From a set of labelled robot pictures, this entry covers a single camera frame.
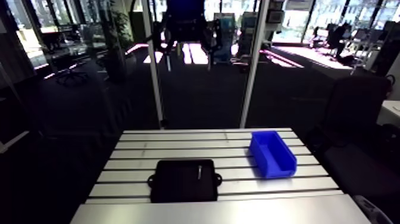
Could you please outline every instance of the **computer monitor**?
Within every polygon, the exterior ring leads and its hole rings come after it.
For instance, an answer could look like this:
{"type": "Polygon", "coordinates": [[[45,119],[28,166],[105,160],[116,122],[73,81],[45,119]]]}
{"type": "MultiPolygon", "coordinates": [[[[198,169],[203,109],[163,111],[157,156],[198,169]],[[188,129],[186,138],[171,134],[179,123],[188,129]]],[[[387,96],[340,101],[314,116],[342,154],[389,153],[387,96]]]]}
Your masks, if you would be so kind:
{"type": "Polygon", "coordinates": [[[383,36],[382,34],[383,34],[383,30],[375,30],[375,29],[371,30],[369,41],[371,43],[376,43],[377,41],[383,41],[381,39],[381,38],[383,38],[383,37],[381,37],[381,36],[383,36]]]}
{"type": "Polygon", "coordinates": [[[367,33],[367,29],[357,29],[353,31],[352,36],[354,39],[359,39],[363,41],[367,38],[367,33]]]}
{"type": "Polygon", "coordinates": [[[337,28],[337,24],[334,24],[334,23],[329,23],[328,24],[328,26],[326,27],[326,30],[328,30],[328,31],[333,31],[333,30],[335,30],[337,28]]]}

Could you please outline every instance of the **slatted aluminum table surface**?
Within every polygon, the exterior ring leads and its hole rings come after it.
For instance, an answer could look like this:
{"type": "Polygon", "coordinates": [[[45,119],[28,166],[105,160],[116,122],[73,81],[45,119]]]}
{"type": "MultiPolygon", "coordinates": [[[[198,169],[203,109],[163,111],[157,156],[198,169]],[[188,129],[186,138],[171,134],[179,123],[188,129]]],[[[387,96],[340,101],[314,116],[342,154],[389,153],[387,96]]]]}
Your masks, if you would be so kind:
{"type": "Polygon", "coordinates": [[[350,196],[289,128],[125,131],[73,224],[369,223],[350,196]],[[251,132],[276,130],[295,154],[288,179],[260,178],[248,150],[251,132]],[[157,162],[211,158],[223,177],[218,201],[149,203],[157,162]]]}
{"type": "Polygon", "coordinates": [[[343,194],[289,128],[124,131],[86,204],[149,203],[147,178],[157,162],[210,158],[223,177],[218,200],[247,200],[343,194]],[[289,179],[263,180],[248,150],[251,132],[276,130],[295,154],[297,172],[289,179]]]}

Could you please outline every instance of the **black office chair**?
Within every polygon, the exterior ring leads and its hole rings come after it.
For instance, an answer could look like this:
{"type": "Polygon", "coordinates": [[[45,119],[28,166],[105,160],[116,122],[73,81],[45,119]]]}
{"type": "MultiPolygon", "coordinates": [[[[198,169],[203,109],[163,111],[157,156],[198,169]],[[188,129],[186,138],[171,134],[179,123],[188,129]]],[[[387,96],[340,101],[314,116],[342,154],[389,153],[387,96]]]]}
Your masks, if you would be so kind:
{"type": "Polygon", "coordinates": [[[373,147],[373,139],[389,88],[390,81],[384,77],[351,76],[336,81],[325,117],[305,144],[345,193],[364,196],[394,221],[399,219],[394,208],[400,205],[400,177],[370,153],[381,150],[373,147]]]}
{"type": "Polygon", "coordinates": [[[85,72],[74,71],[74,68],[77,66],[78,61],[74,58],[73,55],[65,54],[53,60],[55,66],[59,70],[62,70],[62,74],[57,76],[57,83],[61,85],[68,85],[68,80],[73,80],[77,82],[80,80],[80,83],[86,83],[88,81],[88,74],[85,72]]]}
{"type": "Polygon", "coordinates": [[[336,81],[323,121],[312,130],[313,136],[323,137],[323,144],[312,146],[316,153],[329,147],[343,147],[351,139],[373,133],[383,100],[390,88],[390,81],[381,77],[351,76],[336,81]]]}

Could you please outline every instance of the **blue machine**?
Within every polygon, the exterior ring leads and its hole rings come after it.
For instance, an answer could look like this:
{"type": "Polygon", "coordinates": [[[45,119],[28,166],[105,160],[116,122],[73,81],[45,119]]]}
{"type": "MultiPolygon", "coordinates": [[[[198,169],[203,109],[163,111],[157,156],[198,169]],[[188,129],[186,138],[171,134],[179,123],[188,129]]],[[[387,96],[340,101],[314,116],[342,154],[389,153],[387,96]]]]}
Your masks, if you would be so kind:
{"type": "Polygon", "coordinates": [[[235,15],[233,13],[215,13],[214,19],[221,24],[222,47],[214,53],[215,63],[229,63],[232,56],[231,47],[236,32],[235,15]]]}

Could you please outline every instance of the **sunlight on floor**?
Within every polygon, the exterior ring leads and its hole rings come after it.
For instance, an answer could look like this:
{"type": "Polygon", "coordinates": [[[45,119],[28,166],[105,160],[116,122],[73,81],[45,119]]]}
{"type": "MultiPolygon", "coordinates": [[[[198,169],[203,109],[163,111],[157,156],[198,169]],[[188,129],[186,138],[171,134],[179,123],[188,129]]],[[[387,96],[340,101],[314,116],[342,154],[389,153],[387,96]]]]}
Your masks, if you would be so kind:
{"type": "Polygon", "coordinates": [[[299,48],[299,47],[289,47],[289,46],[278,46],[279,50],[286,51],[290,54],[296,54],[307,59],[310,59],[315,64],[319,64],[323,67],[328,67],[332,69],[352,69],[351,67],[344,66],[337,61],[332,61],[331,56],[325,56],[323,54],[329,53],[329,49],[320,48],[318,50],[309,48],[299,48]]]}

